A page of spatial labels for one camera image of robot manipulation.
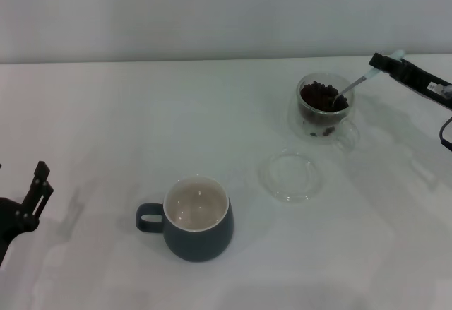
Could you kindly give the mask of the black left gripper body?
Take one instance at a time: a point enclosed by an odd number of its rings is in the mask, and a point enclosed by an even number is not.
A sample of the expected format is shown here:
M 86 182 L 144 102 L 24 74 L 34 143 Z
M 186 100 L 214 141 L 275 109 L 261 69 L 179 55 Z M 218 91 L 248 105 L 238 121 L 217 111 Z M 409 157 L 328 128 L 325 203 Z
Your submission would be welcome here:
M 38 219 L 32 213 L 34 207 L 35 204 L 26 198 L 18 203 L 1 197 L 1 263 L 17 236 L 37 229 Z

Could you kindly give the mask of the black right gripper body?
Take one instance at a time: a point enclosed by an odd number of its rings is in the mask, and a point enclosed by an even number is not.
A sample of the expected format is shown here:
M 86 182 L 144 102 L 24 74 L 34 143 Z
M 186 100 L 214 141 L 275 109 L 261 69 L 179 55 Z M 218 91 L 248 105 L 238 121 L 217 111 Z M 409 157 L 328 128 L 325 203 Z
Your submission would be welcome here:
M 404 61 L 403 64 L 405 66 L 403 77 L 405 86 L 421 96 L 451 109 L 451 83 L 428 73 L 409 61 Z

